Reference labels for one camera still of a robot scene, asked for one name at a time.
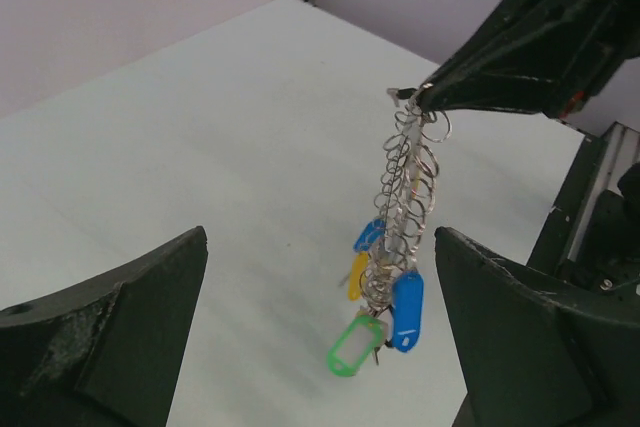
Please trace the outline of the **metal keyring with coloured tags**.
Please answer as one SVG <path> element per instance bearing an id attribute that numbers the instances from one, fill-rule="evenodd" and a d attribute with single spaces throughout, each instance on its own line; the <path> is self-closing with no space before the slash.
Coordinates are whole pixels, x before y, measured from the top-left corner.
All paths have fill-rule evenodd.
<path id="1" fill-rule="evenodd" d="M 342 279 L 347 296 L 361 306 L 327 353 L 327 366 L 339 377 L 352 377 L 383 348 L 412 350 L 421 335 L 424 280 L 417 252 L 435 206 L 440 166 L 425 134 L 439 119 L 419 102 L 430 89 L 388 89 L 395 103 L 395 133 L 384 145 L 385 170 L 374 199 L 377 216 L 367 224 L 353 250 L 350 272 Z"/>

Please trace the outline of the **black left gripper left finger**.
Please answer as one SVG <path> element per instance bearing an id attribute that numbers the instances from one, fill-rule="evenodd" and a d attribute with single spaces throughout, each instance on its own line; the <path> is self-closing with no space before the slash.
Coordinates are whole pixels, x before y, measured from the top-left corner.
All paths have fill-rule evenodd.
<path id="1" fill-rule="evenodd" d="M 4 426 L 164 426 L 207 264 L 203 227 L 1 312 Z"/>

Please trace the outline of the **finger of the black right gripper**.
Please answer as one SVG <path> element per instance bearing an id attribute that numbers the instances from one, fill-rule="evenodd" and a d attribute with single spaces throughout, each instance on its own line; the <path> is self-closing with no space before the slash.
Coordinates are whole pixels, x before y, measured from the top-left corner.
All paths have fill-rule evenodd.
<path id="1" fill-rule="evenodd" d="M 625 63 L 621 37 L 556 36 L 506 42 L 471 39 L 427 80 L 422 111 L 543 114 L 578 112 Z"/>
<path id="2" fill-rule="evenodd" d="M 619 36 L 625 61 L 634 59 L 639 55 L 639 0 L 502 0 L 469 40 L 517 42 L 543 36 L 582 41 Z"/>

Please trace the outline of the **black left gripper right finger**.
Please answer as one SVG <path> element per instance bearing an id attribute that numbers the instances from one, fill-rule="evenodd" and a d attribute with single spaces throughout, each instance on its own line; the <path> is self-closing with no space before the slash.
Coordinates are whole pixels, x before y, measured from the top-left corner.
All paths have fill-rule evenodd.
<path id="1" fill-rule="evenodd" d="M 436 268 L 467 393 L 456 426 L 636 426 L 639 309 L 450 227 Z"/>

